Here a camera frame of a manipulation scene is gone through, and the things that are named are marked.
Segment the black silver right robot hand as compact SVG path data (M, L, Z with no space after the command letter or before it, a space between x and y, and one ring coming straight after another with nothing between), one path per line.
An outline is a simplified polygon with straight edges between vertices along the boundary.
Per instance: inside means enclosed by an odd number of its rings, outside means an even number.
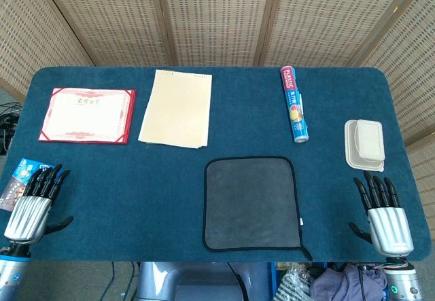
M353 222L351 231L370 243L377 253L387 258L405 258L414 250L405 210L400 206L392 181L364 171L366 183L353 179L367 216L370 231L365 232Z

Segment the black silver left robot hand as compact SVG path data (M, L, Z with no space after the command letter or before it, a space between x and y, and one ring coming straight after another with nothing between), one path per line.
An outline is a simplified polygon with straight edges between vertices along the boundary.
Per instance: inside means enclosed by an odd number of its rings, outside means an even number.
M73 217L48 224L50 211L70 170L55 167L38 169L31 175L23 195L18 199L7 223L4 237L13 244L33 245L43 236L65 229Z

